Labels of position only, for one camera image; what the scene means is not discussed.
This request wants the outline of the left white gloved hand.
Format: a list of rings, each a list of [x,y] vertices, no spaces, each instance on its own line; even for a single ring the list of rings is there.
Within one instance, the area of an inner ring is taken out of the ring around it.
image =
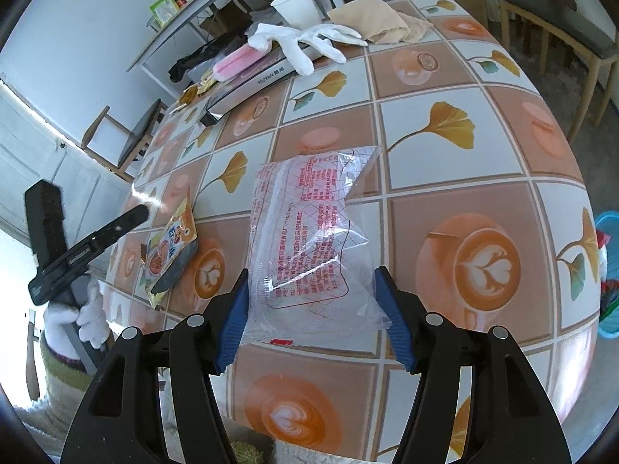
[[[97,279],[89,279],[87,297],[87,303],[80,310],[62,303],[50,302],[47,305],[44,311],[44,336],[47,346],[56,354],[68,359],[79,358],[64,329],[66,325],[77,325],[79,339],[95,349],[102,347],[108,340],[111,330]]]

